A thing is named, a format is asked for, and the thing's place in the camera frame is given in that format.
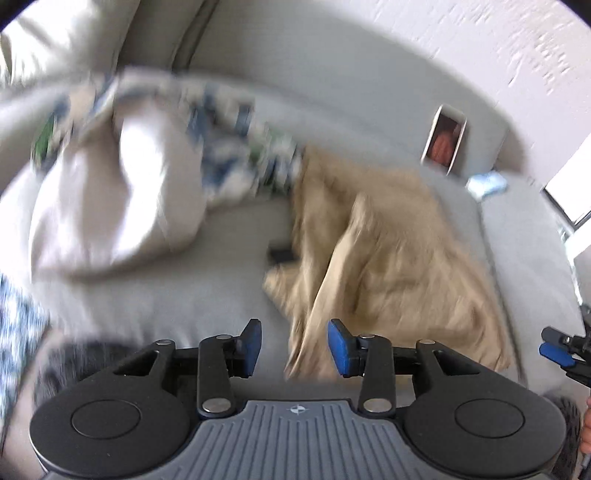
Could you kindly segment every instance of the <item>tan garment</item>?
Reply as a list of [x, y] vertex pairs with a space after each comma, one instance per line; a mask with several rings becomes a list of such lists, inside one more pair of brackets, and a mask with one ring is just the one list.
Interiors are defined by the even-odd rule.
[[497, 371], [509, 366], [494, 290], [416, 174], [308, 148], [293, 209], [300, 260], [264, 284], [291, 320], [289, 376], [337, 375], [327, 346], [335, 317], [354, 335], [407, 347], [434, 339]]

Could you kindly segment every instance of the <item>crosshair logo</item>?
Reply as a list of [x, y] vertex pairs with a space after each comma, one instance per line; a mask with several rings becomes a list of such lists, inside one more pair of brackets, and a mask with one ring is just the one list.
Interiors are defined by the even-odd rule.
[[303, 407], [302, 405], [294, 405], [293, 407], [290, 408], [290, 412], [295, 413], [296, 415], [299, 415], [300, 413], [304, 413], [307, 410], [308, 409], [306, 407]]

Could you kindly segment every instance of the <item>silver screw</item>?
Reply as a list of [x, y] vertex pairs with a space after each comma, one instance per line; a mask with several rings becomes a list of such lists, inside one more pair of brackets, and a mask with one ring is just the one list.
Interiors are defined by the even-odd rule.
[[385, 398], [370, 398], [363, 402], [363, 407], [371, 413], [384, 413], [392, 408], [392, 404]]
[[222, 413], [230, 409], [232, 404], [227, 398], [210, 398], [201, 405], [209, 413]]

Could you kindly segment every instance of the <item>textured white wall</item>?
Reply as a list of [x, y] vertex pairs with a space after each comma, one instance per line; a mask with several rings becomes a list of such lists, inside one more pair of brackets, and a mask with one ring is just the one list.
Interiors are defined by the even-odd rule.
[[487, 96], [515, 132], [503, 166], [545, 184], [591, 132], [591, 29], [557, 0], [316, 1]]

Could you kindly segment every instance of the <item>white garment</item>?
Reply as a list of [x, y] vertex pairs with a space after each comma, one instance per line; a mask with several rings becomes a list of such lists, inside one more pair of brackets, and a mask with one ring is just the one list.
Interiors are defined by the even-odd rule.
[[72, 140], [44, 179], [31, 222], [31, 278], [105, 273], [186, 247], [205, 212], [202, 144], [178, 109], [129, 99]]

